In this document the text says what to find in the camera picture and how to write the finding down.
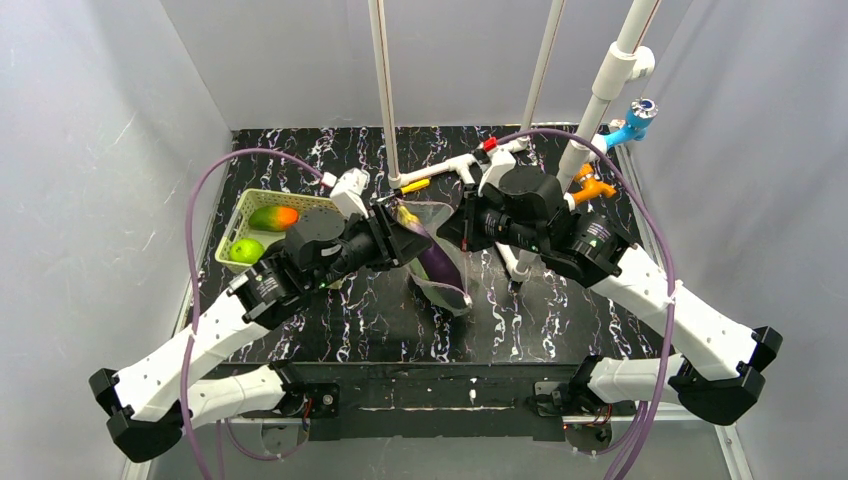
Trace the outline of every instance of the white panel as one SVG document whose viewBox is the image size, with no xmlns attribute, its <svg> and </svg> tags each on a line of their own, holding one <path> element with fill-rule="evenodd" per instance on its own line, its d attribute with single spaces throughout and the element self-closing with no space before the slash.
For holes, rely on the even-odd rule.
<svg viewBox="0 0 848 480">
<path fill-rule="evenodd" d="M 664 2 L 662 53 L 691 0 Z M 162 0 L 232 129 L 381 125 L 364 0 Z M 568 0 L 537 121 L 580 119 L 629 2 Z M 398 125 L 520 123 L 550 0 L 392 0 L 386 29 Z M 645 82 L 625 87 L 623 117 Z"/>
<path fill-rule="evenodd" d="M 835 1 L 693 3 L 635 147 L 680 276 L 785 337 L 738 425 L 755 478 L 848 478 L 846 15 Z"/>
<path fill-rule="evenodd" d="M 87 379 L 169 337 L 230 134 L 157 1 L 0 12 L 0 478 L 117 478 Z"/>
</svg>

